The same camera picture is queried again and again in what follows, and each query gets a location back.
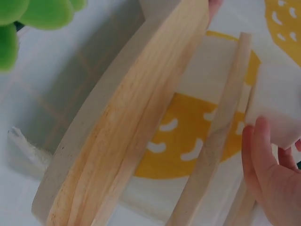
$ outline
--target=wood grain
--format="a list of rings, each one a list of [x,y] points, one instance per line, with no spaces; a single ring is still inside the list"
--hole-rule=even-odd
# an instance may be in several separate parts
[[[198,156],[195,169],[166,226],[190,226],[193,223],[195,214],[221,161],[224,144],[240,100],[250,53],[251,35],[241,33],[228,80],[211,123],[208,137]]]
[[[255,199],[242,180],[223,226],[250,226]]]
[[[207,0],[182,0],[162,23],[71,167],[47,225],[107,224],[207,24]]]

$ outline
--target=white surface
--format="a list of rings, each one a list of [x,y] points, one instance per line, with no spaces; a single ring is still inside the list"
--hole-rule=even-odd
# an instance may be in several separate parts
[[[271,126],[271,142],[287,149],[301,137],[301,69],[262,64],[252,90],[246,123],[255,125],[265,116]]]

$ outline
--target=light wood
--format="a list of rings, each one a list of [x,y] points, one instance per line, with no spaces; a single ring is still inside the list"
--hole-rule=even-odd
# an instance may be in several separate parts
[[[71,167],[47,225],[106,225],[207,24],[207,0],[182,0],[161,25]]]
[[[70,168],[75,163],[110,98],[164,18],[148,20],[142,24],[101,76],[67,129],[32,203],[32,213],[42,224],[46,223],[50,209]]]
[[[227,83],[198,156],[167,226],[190,226],[222,158],[224,144],[240,99],[251,53],[251,35],[242,33]]]
[[[250,226],[254,205],[255,199],[242,180],[223,226]]]

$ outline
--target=wooden stand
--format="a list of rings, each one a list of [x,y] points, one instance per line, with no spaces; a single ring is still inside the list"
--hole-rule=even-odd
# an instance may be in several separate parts
[[[162,23],[69,169],[47,225],[107,224],[205,34],[208,18],[207,0],[182,0]]]
[[[222,98],[194,171],[166,226],[191,226],[222,158],[251,54],[251,35],[242,33]]]
[[[94,128],[92,132],[86,131],[87,138],[72,137],[73,146],[69,144],[71,138],[61,142],[32,205],[34,215],[43,224],[107,224],[207,24],[207,0],[182,0],[145,47],[141,47],[140,55],[124,78],[120,75],[115,81],[117,89],[110,91],[112,95],[89,98],[90,102],[102,103],[97,108],[101,117],[90,122]],[[250,40],[250,35],[241,35],[207,141],[167,223],[169,226],[191,225],[214,176],[240,98]],[[101,78],[99,84],[103,86],[98,89],[109,89],[105,84],[111,78],[107,75]],[[80,124],[80,121],[72,123],[69,129],[80,129]]]
[[[255,199],[242,180],[223,226],[249,226],[254,205]]]

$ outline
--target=curved wooden piece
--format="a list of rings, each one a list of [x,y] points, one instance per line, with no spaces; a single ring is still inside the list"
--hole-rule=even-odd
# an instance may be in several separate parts
[[[248,191],[245,180],[242,179],[223,226],[250,226],[254,205],[255,199]]]
[[[163,22],[69,170],[48,225],[106,225],[207,24],[207,0],[182,0]]]
[[[218,168],[234,114],[240,100],[251,54],[251,35],[242,33],[208,137],[180,199],[166,226],[191,226]]]

